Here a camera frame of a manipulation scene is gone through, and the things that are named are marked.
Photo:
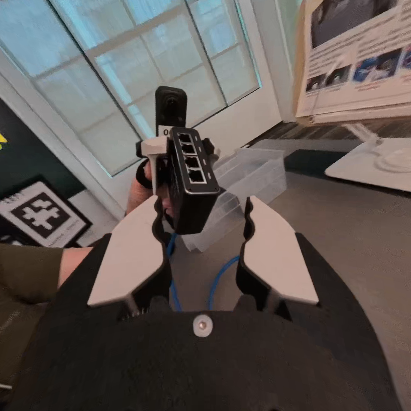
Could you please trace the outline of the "person's left hand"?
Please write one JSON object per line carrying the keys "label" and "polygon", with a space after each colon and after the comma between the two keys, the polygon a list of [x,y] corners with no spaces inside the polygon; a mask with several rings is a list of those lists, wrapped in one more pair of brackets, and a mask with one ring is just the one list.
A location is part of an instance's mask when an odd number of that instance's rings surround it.
{"label": "person's left hand", "polygon": [[[167,186],[168,169],[164,159],[160,158],[156,162],[157,189],[156,195],[162,199],[165,219],[174,229],[174,210],[171,203],[170,193]],[[131,183],[129,197],[127,200],[126,214],[140,206],[153,195],[152,175],[149,159],[143,160],[136,169],[136,175]]]}

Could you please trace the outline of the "black framed marker sign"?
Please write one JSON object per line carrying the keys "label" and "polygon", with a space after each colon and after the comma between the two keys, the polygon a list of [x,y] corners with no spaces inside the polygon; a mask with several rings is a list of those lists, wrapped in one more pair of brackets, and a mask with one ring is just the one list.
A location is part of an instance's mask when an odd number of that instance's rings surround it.
{"label": "black framed marker sign", "polygon": [[92,222],[41,176],[1,192],[1,243],[79,247]]}

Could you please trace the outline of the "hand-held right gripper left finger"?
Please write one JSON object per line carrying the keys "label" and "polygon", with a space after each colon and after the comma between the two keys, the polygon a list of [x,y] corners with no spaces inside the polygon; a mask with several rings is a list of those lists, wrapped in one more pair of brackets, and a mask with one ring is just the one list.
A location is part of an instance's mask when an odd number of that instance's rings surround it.
{"label": "hand-held right gripper left finger", "polygon": [[87,301],[90,308],[122,302],[130,314],[171,310],[162,217],[161,198],[151,196],[113,229]]}

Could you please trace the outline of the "instruction poster board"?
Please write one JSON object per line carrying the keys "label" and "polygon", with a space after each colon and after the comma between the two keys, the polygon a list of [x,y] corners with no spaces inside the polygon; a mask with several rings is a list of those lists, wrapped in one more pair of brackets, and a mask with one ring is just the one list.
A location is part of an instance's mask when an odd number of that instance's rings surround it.
{"label": "instruction poster board", "polygon": [[297,121],[410,117],[409,0],[302,1],[295,39]]}

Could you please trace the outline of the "dark wall panel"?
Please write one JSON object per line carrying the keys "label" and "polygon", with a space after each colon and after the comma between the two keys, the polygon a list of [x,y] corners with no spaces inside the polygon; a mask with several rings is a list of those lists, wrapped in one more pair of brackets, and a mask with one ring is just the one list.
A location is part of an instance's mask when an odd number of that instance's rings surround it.
{"label": "dark wall panel", "polygon": [[59,194],[71,198],[85,186],[38,139],[29,127],[0,101],[1,142],[0,191],[11,194],[37,178],[48,182]]}

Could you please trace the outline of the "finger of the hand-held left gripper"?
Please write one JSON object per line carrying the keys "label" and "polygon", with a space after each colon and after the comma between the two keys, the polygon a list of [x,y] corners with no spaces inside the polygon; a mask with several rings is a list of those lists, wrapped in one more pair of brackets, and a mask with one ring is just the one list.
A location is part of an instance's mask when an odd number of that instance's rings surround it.
{"label": "finger of the hand-held left gripper", "polygon": [[154,195],[157,195],[159,187],[163,184],[162,174],[167,165],[167,156],[167,137],[155,137],[141,142],[141,157],[149,160]]}

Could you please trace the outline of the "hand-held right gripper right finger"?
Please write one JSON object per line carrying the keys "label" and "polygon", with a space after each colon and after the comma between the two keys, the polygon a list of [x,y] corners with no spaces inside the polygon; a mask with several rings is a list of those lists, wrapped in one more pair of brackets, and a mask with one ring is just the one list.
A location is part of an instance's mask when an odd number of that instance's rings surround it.
{"label": "hand-held right gripper right finger", "polygon": [[292,226],[256,196],[246,199],[244,242],[240,248],[236,285],[264,311],[274,295],[274,311],[286,302],[319,305],[309,269]]}

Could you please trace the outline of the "person's left forearm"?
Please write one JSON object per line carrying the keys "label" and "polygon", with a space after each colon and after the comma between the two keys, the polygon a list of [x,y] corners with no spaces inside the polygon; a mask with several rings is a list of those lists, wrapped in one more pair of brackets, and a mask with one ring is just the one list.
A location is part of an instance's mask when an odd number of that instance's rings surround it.
{"label": "person's left forearm", "polygon": [[82,263],[86,256],[93,250],[94,247],[81,247],[64,249],[61,257],[58,289],[71,276],[74,270]]}

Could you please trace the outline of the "white stand base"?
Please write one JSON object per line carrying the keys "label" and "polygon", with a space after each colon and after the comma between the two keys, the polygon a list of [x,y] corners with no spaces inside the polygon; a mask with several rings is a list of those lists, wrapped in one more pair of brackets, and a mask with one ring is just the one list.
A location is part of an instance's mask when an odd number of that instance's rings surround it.
{"label": "white stand base", "polygon": [[362,143],[325,170],[328,177],[411,192],[411,139],[381,138],[361,123],[343,125]]}

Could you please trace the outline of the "black ethernet switch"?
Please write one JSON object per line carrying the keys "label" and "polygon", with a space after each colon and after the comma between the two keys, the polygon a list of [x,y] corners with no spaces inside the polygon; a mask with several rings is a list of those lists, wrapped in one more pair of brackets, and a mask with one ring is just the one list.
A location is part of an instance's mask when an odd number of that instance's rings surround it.
{"label": "black ethernet switch", "polygon": [[172,127],[169,132],[166,182],[173,211],[172,227],[178,235],[200,233],[224,192],[213,172],[218,158],[210,139],[197,130]]}

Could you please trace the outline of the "dark green desk mat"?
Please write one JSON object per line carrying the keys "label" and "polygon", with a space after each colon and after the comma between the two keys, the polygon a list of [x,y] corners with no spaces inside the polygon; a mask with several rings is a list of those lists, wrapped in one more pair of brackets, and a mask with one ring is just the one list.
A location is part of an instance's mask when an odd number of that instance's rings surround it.
{"label": "dark green desk mat", "polygon": [[285,157],[285,171],[328,180],[330,178],[325,170],[346,154],[341,151],[299,149]]}

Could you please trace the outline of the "clear plastic bin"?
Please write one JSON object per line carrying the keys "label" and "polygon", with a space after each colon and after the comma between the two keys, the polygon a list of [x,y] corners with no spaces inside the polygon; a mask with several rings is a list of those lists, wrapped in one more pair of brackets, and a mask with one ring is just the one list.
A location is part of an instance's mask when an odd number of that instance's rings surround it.
{"label": "clear plastic bin", "polygon": [[183,235],[188,251],[204,252],[242,224],[248,197],[269,204],[286,188],[284,151],[275,140],[262,140],[220,159],[213,167],[222,193],[199,234]]}

